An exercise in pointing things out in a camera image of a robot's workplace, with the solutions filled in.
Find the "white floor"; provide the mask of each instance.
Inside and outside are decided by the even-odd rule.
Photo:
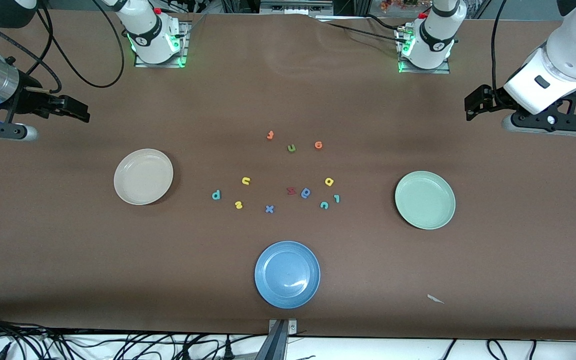
[[[241,335],[234,335],[231,340],[235,340]],[[160,337],[153,336],[148,341],[154,341]],[[80,345],[93,345],[103,340],[125,340],[122,335],[67,335],[66,339],[75,340]],[[176,335],[174,341],[181,344],[185,335]],[[224,335],[211,335],[202,340],[219,341],[220,346],[224,344]],[[254,337],[244,341],[236,342],[232,345],[235,355],[256,353],[261,347],[265,337]],[[0,350],[12,340],[1,338]],[[286,360],[304,360],[313,357],[314,360],[440,360],[446,348],[450,344],[449,339],[366,339],[366,338],[308,338],[291,337],[288,344]],[[530,341],[500,341],[508,360],[527,360],[532,346]],[[139,344],[131,348],[126,353],[124,359],[133,359],[141,353],[148,344]],[[124,346],[124,342],[108,342],[94,348],[80,348],[71,344],[73,349],[80,353],[86,360],[112,360],[115,354]],[[197,344],[190,348],[190,357],[193,360],[201,360],[216,348],[215,342],[207,344]],[[496,356],[503,359],[501,353],[492,346]],[[36,360],[37,356],[27,351],[27,360]],[[180,351],[181,346],[173,344],[158,344],[150,351],[158,351],[163,360],[171,359],[174,351]],[[58,356],[56,347],[50,348],[53,359],[62,359]],[[223,351],[219,352],[219,357],[223,356]],[[450,360],[494,360],[487,351],[485,340],[457,340],[450,355]],[[576,360],[576,342],[572,341],[539,341],[534,353],[534,360]],[[16,342],[10,348],[7,360],[23,360]],[[148,353],[139,360],[160,360],[156,353]]]

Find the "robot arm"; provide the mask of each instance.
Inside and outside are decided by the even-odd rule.
[[[117,13],[128,32],[135,53],[144,62],[160,64],[178,53],[181,48],[172,38],[179,34],[179,19],[159,9],[148,0],[103,0]]]
[[[402,55],[421,69],[437,68],[450,56],[455,34],[466,18],[464,0],[435,0],[430,14],[409,26],[415,36]]]
[[[565,104],[567,110],[560,112]],[[506,130],[572,136],[576,136],[575,106],[576,7],[496,94],[482,85],[464,100],[467,121],[482,112],[512,109],[516,112],[502,121]]]
[[[0,27],[21,28],[32,20],[37,9],[36,0],[0,1]],[[15,59],[0,55],[0,110],[7,110],[5,121],[0,121],[0,139],[34,141],[37,130],[29,125],[13,123],[15,114],[35,114],[48,118],[50,114],[69,116],[87,123],[90,120],[87,105],[65,95],[54,96],[42,89],[38,80],[13,66]]]

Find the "small paper scrap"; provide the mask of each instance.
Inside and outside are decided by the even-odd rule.
[[[442,303],[442,304],[444,304],[444,305],[446,304],[445,302],[439,300],[438,298],[432,296],[431,294],[428,294],[428,299],[434,301],[435,303]]]

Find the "metal mounting plate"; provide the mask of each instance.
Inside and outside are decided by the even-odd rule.
[[[273,325],[279,321],[279,319],[270,319],[268,324],[268,331],[272,330]],[[288,319],[288,335],[295,335],[297,333],[297,319]]]

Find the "green plate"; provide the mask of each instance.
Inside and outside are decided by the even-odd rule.
[[[453,189],[441,176],[429,171],[414,171],[397,184],[395,205],[413,226],[435,230],[453,218],[457,201]]]

